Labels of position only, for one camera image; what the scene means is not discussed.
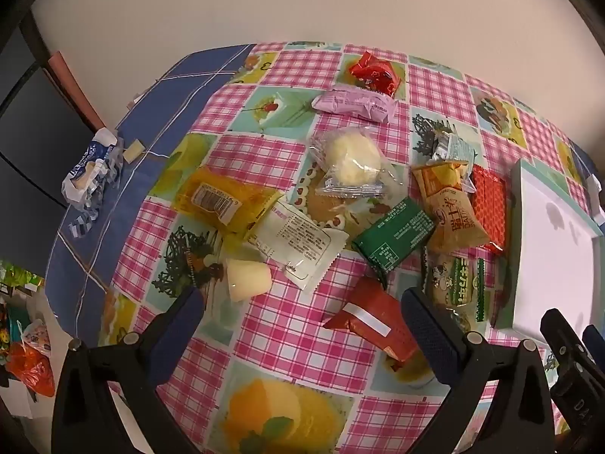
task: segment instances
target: table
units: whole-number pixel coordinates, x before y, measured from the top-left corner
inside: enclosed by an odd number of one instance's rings
[[[376,125],[309,108],[336,81],[355,83],[347,70],[365,50],[391,60],[403,79],[394,122]],[[107,192],[86,237],[69,236],[67,225],[77,213],[67,212],[47,272],[46,293],[59,323],[88,345],[112,344],[144,329],[178,294],[189,237],[198,268],[211,278],[210,297],[173,377],[157,391],[191,440],[217,453],[260,449],[270,439],[308,452],[403,452],[447,388],[418,357],[394,371],[385,354],[361,338],[321,327],[368,271],[364,260],[343,251],[310,296],[273,267],[270,293],[234,305],[211,268],[224,249],[220,234],[176,213],[171,201],[205,163],[216,173],[281,189],[319,225],[354,235],[398,200],[357,200],[334,210],[330,198],[315,195],[321,176],[306,139],[367,125],[405,180],[404,195],[418,200],[409,165],[427,159],[427,120],[453,125],[475,147],[476,162],[504,178],[518,159],[527,159],[587,210],[567,136],[478,78],[403,53],[336,43],[201,51],[173,66],[120,123],[125,144],[138,138],[147,151],[125,167],[119,188]],[[506,261],[479,248],[462,254],[485,259],[486,301],[493,306]],[[413,253],[391,273],[388,291],[397,297],[419,278],[420,258]],[[473,326],[491,342],[517,343],[486,321]],[[552,379],[552,359],[547,350],[541,354]],[[488,386],[474,431],[493,393]]]

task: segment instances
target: red snack package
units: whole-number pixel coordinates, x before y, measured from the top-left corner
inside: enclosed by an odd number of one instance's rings
[[[13,341],[7,359],[6,370],[32,391],[49,398],[54,396],[53,370],[48,357],[29,345]]]
[[[401,83],[401,78],[397,76],[390,62],[379,60],[368,51],[365,51],[359,62],[349,68],[349,72],[364,82],[368,89],[386,93],[389,97],[395,94]]]
[[[490,239],[483,247],[501,255],[506,243],[506,183],[478,165],[473,167],[471,180],[477,188],[471,205]]]
[[[399,302],[374,278],[361,277],[345,306],[324,327],[355,333],[399,362],[418,350],[403,322]]]

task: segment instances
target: barcode label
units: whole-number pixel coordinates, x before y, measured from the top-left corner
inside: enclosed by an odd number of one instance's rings
[[[202,184],[197,188],[191,197],[191,203],[206,212],[216,213],[219,220],[225,225],[231,221],[235,212],[241,206],[240,200],[207,184]]]

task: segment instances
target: orange wafer package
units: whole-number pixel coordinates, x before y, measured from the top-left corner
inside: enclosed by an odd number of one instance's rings
[[[483,247],[501,255],[506,249],[506,184],[495,174],[475,165],[471,179],[477,192],[471,204],[479,223],[489,235]]]

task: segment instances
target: white wall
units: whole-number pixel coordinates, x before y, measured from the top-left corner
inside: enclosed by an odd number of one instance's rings
[[[605,56],[567,0],[38,0],[33,10],[108,125],[187,53],[324,40],[458,68],[530,104],[595,157],[605,148]]]

